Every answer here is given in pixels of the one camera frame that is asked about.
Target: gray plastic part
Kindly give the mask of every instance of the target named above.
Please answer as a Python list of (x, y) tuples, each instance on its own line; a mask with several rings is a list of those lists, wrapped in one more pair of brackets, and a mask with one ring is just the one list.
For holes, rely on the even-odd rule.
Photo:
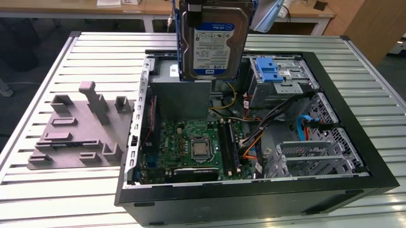
[(70, 113), (69, 106), (73, 104), (74, 102), (69, 95), (55, 95), (51, 102), (54, 110), (61, 114)]
[(105, 144), (102, 154), (109, 162), (119, 163), (122, 161), (123, 151), (119, 147), (119, 144), (114, 145), (114, 150), (111, 150), (109, 145)]
[(73, 101), (66, 105), (69, 112), (54, 112), (37, 149), (29, 160), (29, 169), (59, 169), (115, 166), (127, 149), (129, 132), (133, 119), (134, 101), (119, 97), (130, 112), (119, 112), (117, 100), (101, 104), (110, 124), (102, 125), (87, 101)]
[(101, 121), (102, 125), (109, 125), (110, 120), (106, 113), (107, 103), (103, 98), (103, 95), (98, 95), (95, 91), (97, 84), (91, 81), (85, 81), (81, 83), (79, 92), (87, 96), (89, 99), (89, 107), (93, 112), (97, 114), (97, 117)]
[(114, 105), (118, 113), (131, 112), (130, 102), (126, 96), (118, 96)]
[(50, 164), (53, 162), (53, 158), (46, 154), (31, 155), (29, 158), (29, 162), (35, 165)]
[(97, 152), (83, 152), (79, 155), (79, 159), (83, 163), (94, 163), (101, 161), (101, 157)]
[(75, 117), (59, 118), (59, 119), (54, 119), (51, 124), (53, 126), (70, 126), (70, 125), (77, 125), (78, 120)]
[(47, 133), (45, 136), (45, 140), (55, 141), (55, 140), (71, 140), (73, 134), (70, 132), (63, 133)]

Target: metal workbench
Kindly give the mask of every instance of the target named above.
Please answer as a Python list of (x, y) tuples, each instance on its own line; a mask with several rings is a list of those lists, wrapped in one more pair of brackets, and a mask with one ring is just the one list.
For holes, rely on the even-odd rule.
[[(2, 227), (138, 226), (114, 206), (119, 167), (31, 171), (26, 164), (53, 113), (54, 96), (70, 94), (73, 100), (85, 100), (79, 83), (95, 81), (106, 100), (118, 95), (138, 99), (145, 50), (176, 46), (176, 35), (169, 34), (73, 33), (0, 154)], [(406, 227), (406, 105), (379, 71), (340, 37), (250, 35), (246, 49), (316, 52), (401, 187), (330, 214), (188, 227)]]

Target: blue drive bracket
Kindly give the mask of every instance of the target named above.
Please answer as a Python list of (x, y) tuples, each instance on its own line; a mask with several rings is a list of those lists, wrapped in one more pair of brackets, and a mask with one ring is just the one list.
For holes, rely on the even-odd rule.
[(257, 58), (257, 68), (264, 82), (284, 82), (284, 77), (281, 77), (278, 72), (278, 65), (272, 58)]

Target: hard drive label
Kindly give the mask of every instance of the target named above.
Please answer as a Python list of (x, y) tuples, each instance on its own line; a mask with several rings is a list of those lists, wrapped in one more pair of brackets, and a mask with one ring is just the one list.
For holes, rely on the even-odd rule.
[(229, 66), (228, 40), (234, 35), (232, 23), (205, 22), (196, 28), (193, 68), (198, 74), (222, 74)]

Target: motherboard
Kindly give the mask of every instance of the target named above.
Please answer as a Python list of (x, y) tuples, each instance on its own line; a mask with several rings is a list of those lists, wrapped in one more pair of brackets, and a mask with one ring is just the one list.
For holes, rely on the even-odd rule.
[(160, 153), (146, 156), (149, 167), (156, 166), (149, 169), (149, 182), (166, 183), (177, 175), (182, 182), (196, 181), (202, 178), (197, 168), (213, 181), (214, 176), (218, 181), (250, 179), (250, 163), (241, 164), (238, 155), (242, 138), (240, 121), (162, 122)]

